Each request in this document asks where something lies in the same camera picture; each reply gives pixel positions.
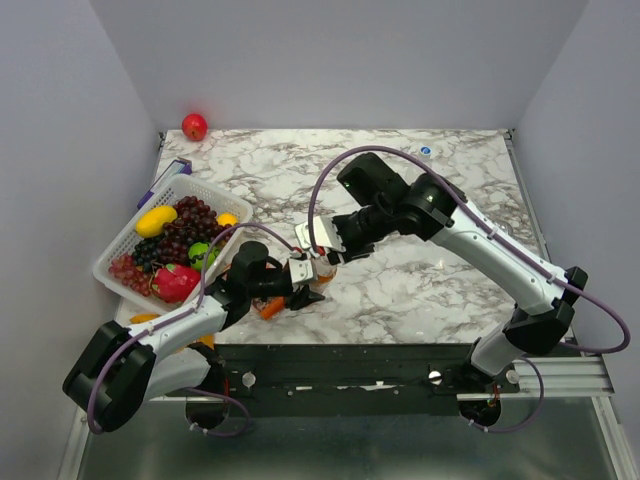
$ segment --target wall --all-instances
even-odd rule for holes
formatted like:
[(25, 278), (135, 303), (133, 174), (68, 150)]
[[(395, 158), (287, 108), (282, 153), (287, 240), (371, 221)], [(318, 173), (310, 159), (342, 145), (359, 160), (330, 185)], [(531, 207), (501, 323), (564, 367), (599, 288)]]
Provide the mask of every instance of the wall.
[[(617, 307), (635, 333), (606, 358), (620, 417), (640, 460), (640, 3), (592, 0), (518, 123), (515, 146), (556, 263), (578, 264), (588, 288)], [(574, 323), (584, 344), (620, 341), (585, 302)]]
[(91, 265), (155, 166), (157, 133), (86, 0), (0, 18), (0, 478), (57, 476), (64, 377), (116, 297)]
[(151, 117), (513, 127), (585, 0), (92, 0)]

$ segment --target marble tabletop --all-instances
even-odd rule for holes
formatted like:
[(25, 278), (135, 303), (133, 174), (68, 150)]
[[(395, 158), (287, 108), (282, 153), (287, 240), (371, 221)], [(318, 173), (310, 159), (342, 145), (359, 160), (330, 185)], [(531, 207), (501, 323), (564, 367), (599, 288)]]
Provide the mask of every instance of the marble tabletop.
[[(164, 171), (177, 156), (193, 162), (193, 175), (246, 199), (254, 221), (295, 242), (293, 226), (306, 219), (313, 185), (322, 168), (343, 151), (385, 145), (417, 154), (461, 188), (494, 222), (537, 252), (531, 220), (506, 145), (499, 131), (452, 130), (214, 130), (190, 142), (167, 132), (158, 165)], [(383, 159), (409, 180), (416, 168), (387, 155)], [(357, 203), (327, 178), (316, 214), (351, 213)], [(276, 258), (285, 250), (261, 232), (245, 239), (266, 243)], [(376, 253), (339, 269), (327, 299), (270, 321), (252, 311), (216, 334), (218, 343), (410, 343), (473, 342), (509, 318), (513, 300), (491, 280), (448, 251), (417, 238), (392, 235)], [(118, 319), (139, 310), (124, 303)]]

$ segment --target purple cable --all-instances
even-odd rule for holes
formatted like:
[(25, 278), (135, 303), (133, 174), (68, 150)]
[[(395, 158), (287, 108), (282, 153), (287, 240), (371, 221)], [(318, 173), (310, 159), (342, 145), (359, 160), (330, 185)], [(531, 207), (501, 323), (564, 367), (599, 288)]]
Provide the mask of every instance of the purple cable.
[[(408, 160), (409, 162), (413, 163), (414, 165), (416, 165), (419, 168), (421, 168), (422, 170), (424, 170), (427, 174), (429, 174), (429, 176), (431, 176), (434, 180), (436, 180), (438, 182), (440, 187), (442, 187), (442, 189), (445, 192), (447, 192), (451, 196), (451, 198), (453, 198), (455, 200), (455, 202), (458, 205), (458, 207), (460, 207), (462, 209), (462, 211), (464, 213), (466, 213), (467, 216), (469, 218), (471, 218), (471, 220), (473, 220), (476, 223), (476, 225), (478, 225), (487, 234), (491, 234), (492, 233), (492, 229), (480, 217), (478, 217), (475, 213), (473, 213), (473, 211), (471, 211), (471, 209), (469, 207), (467, 207), (467, 205), (462, 201), (462, 199), (460, 199), (460, 197), (458, 197), (456, 192), (447, 184), (447, 182), (445, 182), (442, 179), (442, 177), (440, 177), (440, 175), (438, 175), (435, 171), (433, 171), (427, 165), (422, 163), (420, 160), (412, 157), (408, 153), (402, 152), (400, 150), (396, 150), (395, 148), (383, 147), (383, 146), (380, 146), (380, 145), (365, 145), (365, 146), (362, 146), (362, 147), (356, 147), (356, 148), (352, 148), (351, 150), (347, 150), (346, 152), (342, 153), (341, 155), (338, 155), (335, 159), (333, 159), (329, 163), (329, 165), (327, 165), (325, 167), (325, 169), (320, 173), (320, 176), (318, 177), (318, 180), (316, 181), (316, 184), (313, 187), (313, 191), (311, 192), (311, 200), (309, 201), (309, 215), (308, 215), (308, 219), (307, 220), (309, 222), (309, 237), (310, 237), (310, 240), (311, 240), (311, 247), (316, 252), (318, 251), (318, 248), (317, 248), (316, 237), (315, 237), (315, 232), (314, 232), (314, 228), (313, 228), (313, 212), (314, 212), (314, 207), (315, 207), (316, 201), (318, 199), (318, 193), (320, 192), (320, 187), (322, 186), (322, 182), (324, 182), (325, 178), (327, 178), (327, 175), (329, 175), (329, 172), (338, 163), (342, 162), (346, 158), (348, 158), (348, 157), (350, 157), (352, 155), (355, 155), (357, 153), (371, 152), (371, 151), (373, 151), (373, 152), (384, 152), (384, 153), (389, 153), (389, 154), (392, 154), (392, 155), (396, 155), (398, 157), (404, 158), (405, 160)], [(610, 348), (582, 347), (582, 346), (579, 346), (579, 345), (571, 345), (571, 344), (568, 344), (568, 343), (565, 343), (565, 342), (560, 342), (560, 345), (563, 345), (563, 346), (565, 346), (567, 348), (570, 348), (572, 350), (577, 350), (579, 352), (597, 353), (597, 354), (616, 353), (616, 352), (620, 352), (620, 351), (624, 350), (625, 348), (627, 348), (629, 346), (629, 343), (631, 343), (631, 332), (629, 330), (629, 327), (627, 326), (625, 321), (622, 319), (622, 317), (613, 308), (611, 308), (610, 306), (608, 306), (607, 304), (605, 304), (601, 300), (595, 298), (594, 296), (586, 293), (585, 291), (580, 290), (579, 288), (576, 288), (573, 285), (569, 285), (568, 283), (563, 282), (562, 280), (560, 280), (558, 278), (555, 278), (544, 267), (541, 267), (540, 265), (538, 265), (537, 262), (531, 260), (528, 256), (526, 256), (524, 253), (522, 253), (518, 248), (514, 247), (509, 242), (507, 242), (504, 238), (502, 238), (501, 235), (496, 234), (496, 235), (492, 235), (492, 236), (493, 236), (493, 239), (496, 242), (498, 242), (506, 250), (511, 252), (516, 258), (518, 258), (520, 261), (522, 261), (523, 263), (525, 263), (526, 265), (528, 265), (529, 267), (533, 268), (535, 271), (537, 271), (538, 273), (540, 273), (541, 275), (546, 277), (549, 281), (555, 283), (556, 285), (558, 285), (558, 286), (560, 286), (560, 287), (562, 287), (562, 288), (564, 288), (564, 289), (566, 289), (566, 290), (568, 290), (568, 291), (570, 291), (570, 292), (572, 292), (572, 293), (574, 293), (574, 294), (576, 294), (578, 296), (583, 297), (585, 300), (591, 302), (596, 307), (598, 307), (601, 310), (603, 310), (604, 312), (606, 312), (611, 318), (613, 318), (613, 320), (618, 324), (618, 326), (622, 330), (622, 335), (623, 335), (622, 342), (619, 345), (615, 346), (615, 347), (610, 347)]]
[(203, 432), (205, 435), (209, 435), (211, 437), (224, 437), (224, 438), (237, 437), (238, 435), (242, 435), (244, 432), (246, 432), (247, 429), (249, 428), (249, 425), (251, 425), (251, 414), (249, 413), (249, 410), (247, 409), (247, 407), (245, 407), (241, 402), (239, 402), (235, 398), (229, 397), (227, 395), (222, 395), (220, 393), (205, 392), (204, 390), (199, 390), (197, 388), (186, 388), (185, 390), (189, 392), (197, 393), (198, 395), (202, 395), (205, 397), (219, 398), (221, 400), (224, 400), (225, 402), (232, 403), (236, 407), (238, 407), (240, 410), (242, 410), (244, 418), (246, 419), (246, 421), (244, 422), (244, 425), (242, 425), (242, 428), (234, 432), (216, 432), (215, 430), (205, 431), (205, 429), (199, 426), (196, 422), (191, 422), (190, 425), (192, 428), (195, 428)]
[[(274, 232), (270, 228), (265, 227), (264, 225), (260, 225), (259, 223), (254, 223), (254, 222), (238, 223), (238, 224), (232, 226), (231, 228), (228, 228), (227, 230), (225, 230), (224, 232), (222, 232), (220, 235), (218, 235), (216, 238), (213, 239), (213, 241), (211, 242), (211, 245), (209, 245), (209, 248), (207, 249), (207, 253), (204, 256), (202, 264), (203, 265), (207, 264), (207, 260), (209, 259), (209, 254), (213, 250), (213, 247), (220, 240), (222, 240), (223, 237), (228, 235), (230, 232), (233, 232), (234, 230), (237, 230), (237, 229), (242, 228), (242, 227), (254, 227), (254, 228), (259, 228), (260, 230), (264, 230), (265, 232), (273, 235), (276, 239), (278, 239), (280, 242), (282, 242), (284, 244), (284, 246), (287, 247), (289, 250), (293, 250), (293, 247), (291, 246), (291, 244), (289, 242), (287, 242), (284, 238), (282, 238), (281, 235), (279, 235), (278, 233)], [(196, 303), (196, 308), (198, 308), (200, 305), (202, 305), (202, 302), (204, 301), (204, 290), (205, 290), (205, 282), (206, 282), (205, 275), (206, 275), (206, 268), (203, 268), (202, 272), (201, 272), (201, 275), (200, 275), (200, 293), (199, 293), (199, 296), (198, 296), (198, 301)], [(182, 320), (183, 318), (191, 315), (194, 311), (195, 311), (194, 308), (190, 308), (186, 312), (183, 312), (183, 313), (180, 313), (180, 314), (175, 315), (173, 317), (167, 318), (166, 320), (163, 320), (162, 322), (158, 323), (154, 327), (154, 331), (155, 330), (159, 330), (161, 328), (164, 328), (167, 325), (171, 325), (172, 323), (175, 323), (178, 320)], [(120, 348), (118, 348), (114, 352), (114, 354), (111, 355), (111, 357), (109, 357), (109, 359), (105, 362), (104, 366), (102, 367), (102, 370), (100, 370), (100, 373), (98, 374), (98, 378), (96, 378), (96, 381), (93, 384), (93, 388), (91, 389), (91, 394), (89, 395), (89, 403), (87, 405), (87, 425), (89, 426), (89, 430), (91, 431), (91, 433), (93, 433), (94, 435), (100, 435), (101, 433), (103, 433), (102, 428), (100, 428), (100, 426), (96, 423), (96, 420), (95, 420), (95, 409), (96, 409), (96, 399), (98, 398), (98, 392), (100, 391), (100, 387), (102, 386), (102, 383), (104, 382), (104, 379), (106, 378), (106, 376), (109, 373), (109, 370), (111, 369), (113, 364), (122, 356), (122, 354), (124, 352), (126, 352), (134, 343), (136, 343), (140, 339), (146, 337), (147, 335), (149, 335), (149, 331), (148, 330), (144, 330), (144, 331), (140, 332), (139, 334), (131, 337), (126, 342), (124, 342), (120, 346)]]
[(474, 422), (469, 423), (469, 426), (473, 426), (485, 433), (513, 433), (520, 429), (523, 429), (524, 427), (529, 425), (531, 422), (533, 422), (538, 417), (538, 415), (540, 415), (540, 409), (542, 408), (542, 403), (544, 402), (544, 382), (542, 381), (542, 374), (540, 373), (540, 370), (538, 370), (538, 367), (536, 366), (536, 364), (533, 363), (528, 358), (520, 357), (520, 360), (522, 360), (525, 363), (528, 363), (529, 366), (533, 368), (533, 371), (536, 372), (536, 377), (538, 377), (538, 384), (540, 385), (540, 396), (538, 397), (538, 404), (536, 405), (536, 408), (533, 410), (533, 412), (531, 412), (531, 415), (525, 418), (522, 422), (518, 423), (517, 425), (513, 425), (511, 427), (503, 427), (503, 428), (483, 427), (482, 425), (478, 425), (477, 423), (474, 423)]

